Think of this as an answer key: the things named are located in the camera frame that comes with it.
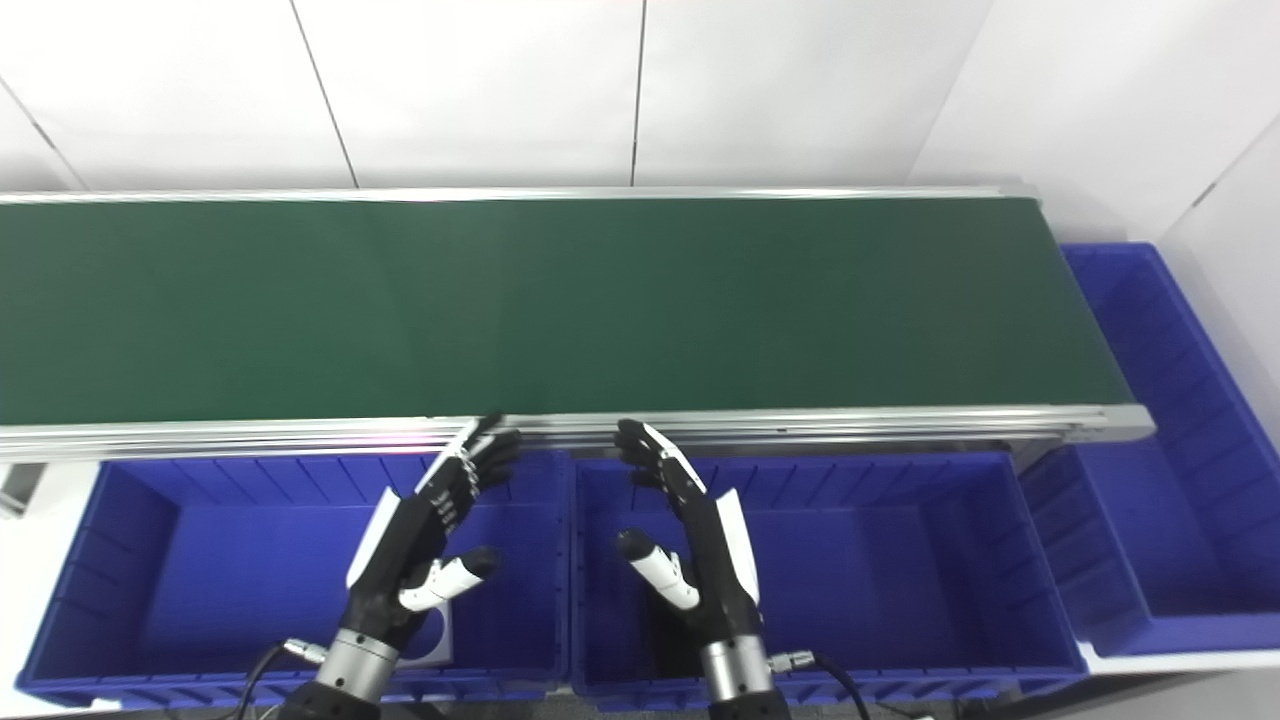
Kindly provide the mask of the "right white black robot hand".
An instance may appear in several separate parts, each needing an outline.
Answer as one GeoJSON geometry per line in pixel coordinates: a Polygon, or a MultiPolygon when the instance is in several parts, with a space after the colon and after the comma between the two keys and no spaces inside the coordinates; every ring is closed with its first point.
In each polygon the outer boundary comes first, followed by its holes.
{"type": "Polygon", "coordinates": [[[760,635],[759,584],[745,519],[733,492],[713,498],[685,452],[655,427],[618,420],[614,446],[636,487],[658,489],[680,521],[689,560],[640,528],[614,544],[632,570],[681,618],[699,644],[760,635]]]}

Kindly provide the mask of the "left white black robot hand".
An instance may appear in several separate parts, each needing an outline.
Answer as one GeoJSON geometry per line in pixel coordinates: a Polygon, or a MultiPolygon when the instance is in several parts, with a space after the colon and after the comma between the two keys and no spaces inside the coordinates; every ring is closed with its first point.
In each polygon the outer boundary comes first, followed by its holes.
{"type": "Polygon", "coordinates": [[[378,642],[401,652],[421,615],[485,582],[500,565],[481,546],[447,557],[445,546],[479,496],[504,484],[521,452],[521,434],[495,413],[470,420],[431,460],[408,495],[389,489],[375,509],[348,571],[339,623],[346,641],[378,642]]]}

